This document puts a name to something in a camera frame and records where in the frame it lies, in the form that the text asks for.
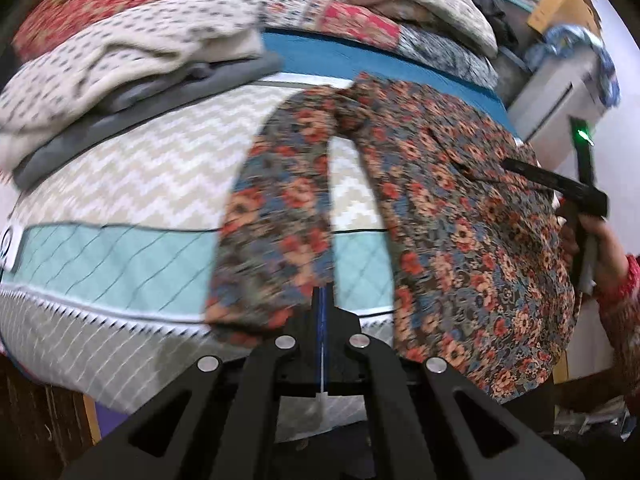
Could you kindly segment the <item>right hand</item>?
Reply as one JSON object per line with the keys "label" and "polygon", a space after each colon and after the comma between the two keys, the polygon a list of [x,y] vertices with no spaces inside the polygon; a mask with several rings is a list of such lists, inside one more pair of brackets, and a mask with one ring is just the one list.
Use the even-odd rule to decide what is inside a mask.
{"label": "right hand", "polygon": [[[573,203],[562,200],[555,211],[558,217],[564,219],[560,237],[563,258],[568,264],[572,264],[573,258],[578,254],[575,221],[570,220],[573,208]],[[612,294],[626,282],[629,269],[626,252],[604,219],[580,214],[578,221],[598,242],[598,258],[593,270],[594,289],[602,295]]]}

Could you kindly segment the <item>red knitted sleeve forearm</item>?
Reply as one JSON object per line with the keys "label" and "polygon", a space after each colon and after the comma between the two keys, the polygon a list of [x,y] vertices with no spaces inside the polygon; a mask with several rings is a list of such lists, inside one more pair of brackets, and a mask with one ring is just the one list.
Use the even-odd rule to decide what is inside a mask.
{"label": "red knitted sleeve forearm", "polygon": [[639,261],[627,256],[626,278],[610,292],[597,292],[600,320],[613,348],[627,408],[639,413]]}

